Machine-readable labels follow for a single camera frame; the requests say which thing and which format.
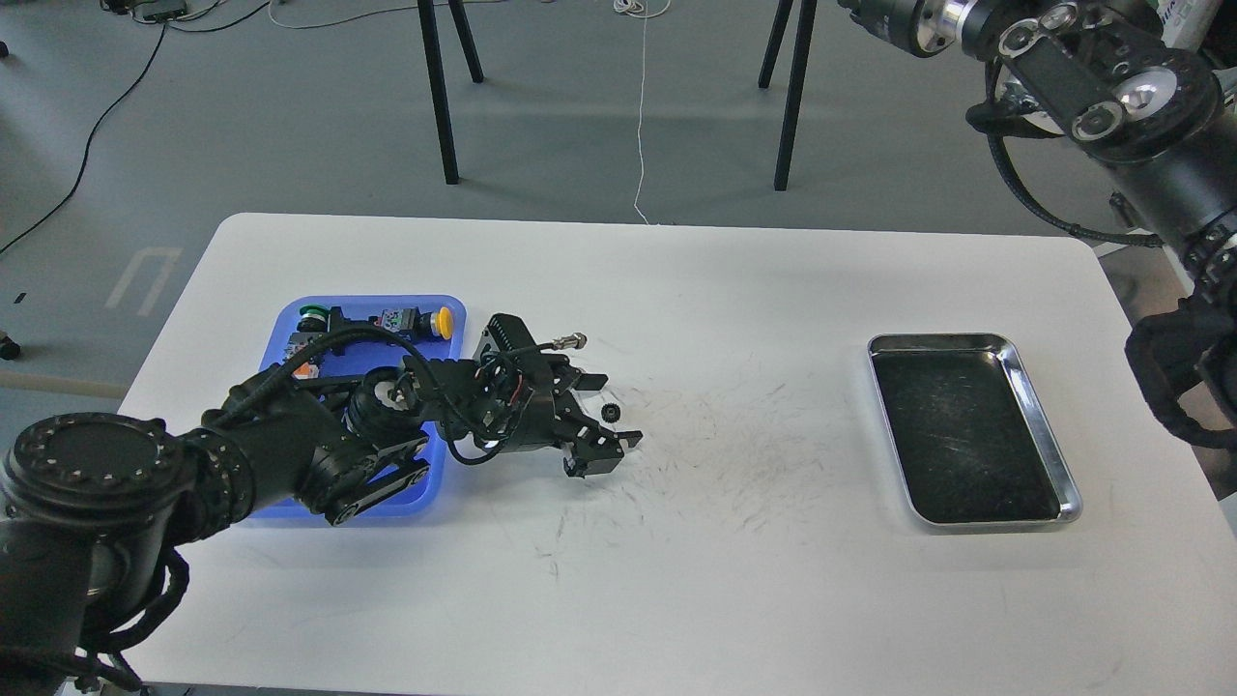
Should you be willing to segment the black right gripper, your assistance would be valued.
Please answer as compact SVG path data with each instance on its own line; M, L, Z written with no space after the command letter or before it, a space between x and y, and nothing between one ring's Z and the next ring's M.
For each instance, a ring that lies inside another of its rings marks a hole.
M917 58L945 51L962 32L967 1L840 1L867 35Z

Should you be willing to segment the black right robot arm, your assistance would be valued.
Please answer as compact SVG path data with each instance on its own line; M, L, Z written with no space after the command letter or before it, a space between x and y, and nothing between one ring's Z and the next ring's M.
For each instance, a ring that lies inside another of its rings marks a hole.
M917 57L957 45L987 66L974 129L999 138L1044 112L1113 180L1143 226L1141 244L1178 255L1192 294L1136 321L1124 354L1141 396L1178 439L1235 450L1180 399L1206 384L1235 418L1235 114L1196 52L1162 41L1145 1L849 1L870 35Z

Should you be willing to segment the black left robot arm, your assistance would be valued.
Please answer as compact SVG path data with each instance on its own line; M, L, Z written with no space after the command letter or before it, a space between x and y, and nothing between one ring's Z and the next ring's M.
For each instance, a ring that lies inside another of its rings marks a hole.
M567 357L581 333L538 342L496 313L468 360L428 359L445 309L349 320L306 305L292 351L173 436L166 422L75 413L36 422L2 457L2 692L62 682L139 691L122 653L181 605L181 546L293 499L343 525L430 472L426 427L476 466L555 448L567 476L611 473L644 433L594 419L578 392L606 375Z

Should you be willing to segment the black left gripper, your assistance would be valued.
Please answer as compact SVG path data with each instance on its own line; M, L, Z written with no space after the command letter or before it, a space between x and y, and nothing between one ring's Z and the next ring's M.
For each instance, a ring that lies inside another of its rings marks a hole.
M447 405L439 435L469 439L487 455L555 445L555 399L571 392L600 392L609 375L590 373L564 354L588 336L570 333L538 342L516 314L496 313L482 326L471 359L439 362ZM611 473L644 431L615 431L591 417L562 417L562 470L569 478Z

